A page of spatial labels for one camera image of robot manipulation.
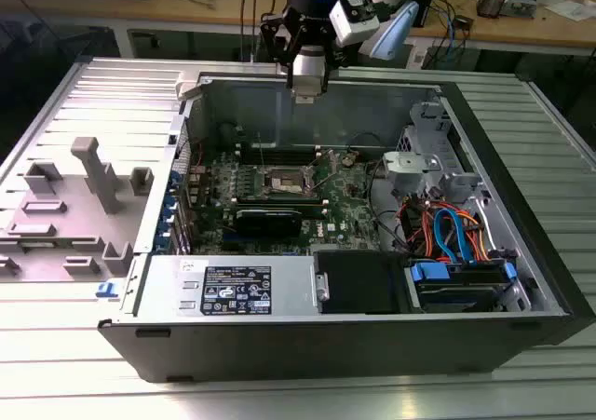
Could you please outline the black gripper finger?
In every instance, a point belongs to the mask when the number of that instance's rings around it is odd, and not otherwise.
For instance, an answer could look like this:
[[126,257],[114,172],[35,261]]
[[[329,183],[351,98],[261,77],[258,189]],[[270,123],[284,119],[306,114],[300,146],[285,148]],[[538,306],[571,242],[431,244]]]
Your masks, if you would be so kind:
[[323,19],[320,26],[320,42],[323,47],[324,69],[321,79],[321,93],[327,92],[331,72],[341,65],[342,49],[337,46],[336,32],[329,19]]
[[299,53],[299,12],[287,7],[282,13],[264,13],[260,31],[270,59],[286,73],[286,86],[292,88],[293,63]]

